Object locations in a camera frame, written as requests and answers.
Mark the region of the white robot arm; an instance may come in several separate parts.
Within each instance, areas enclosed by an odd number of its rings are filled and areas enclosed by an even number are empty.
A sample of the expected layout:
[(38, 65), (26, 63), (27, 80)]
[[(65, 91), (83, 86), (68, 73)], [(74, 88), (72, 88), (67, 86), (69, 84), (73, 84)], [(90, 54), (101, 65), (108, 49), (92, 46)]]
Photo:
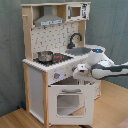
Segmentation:
[(116, 65), (101, 49), (92, 49), (88, 54), (86, 62), (77, 65), (73, 72), (73, 78), (86, 80), (88, 79), (88, 73), (91, 74), (93, 79), (97, 80), (128, 75), (128, 62)]

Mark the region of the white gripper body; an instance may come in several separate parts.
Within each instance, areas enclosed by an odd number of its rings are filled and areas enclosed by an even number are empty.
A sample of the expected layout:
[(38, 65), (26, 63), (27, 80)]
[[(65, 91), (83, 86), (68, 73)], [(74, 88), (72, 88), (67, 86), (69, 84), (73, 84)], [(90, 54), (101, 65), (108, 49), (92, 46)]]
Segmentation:
[(86, 80), (88, 78), (89, 69), (84, 64), (78, 64), (73, 71), (73, 78), (78, 80)]

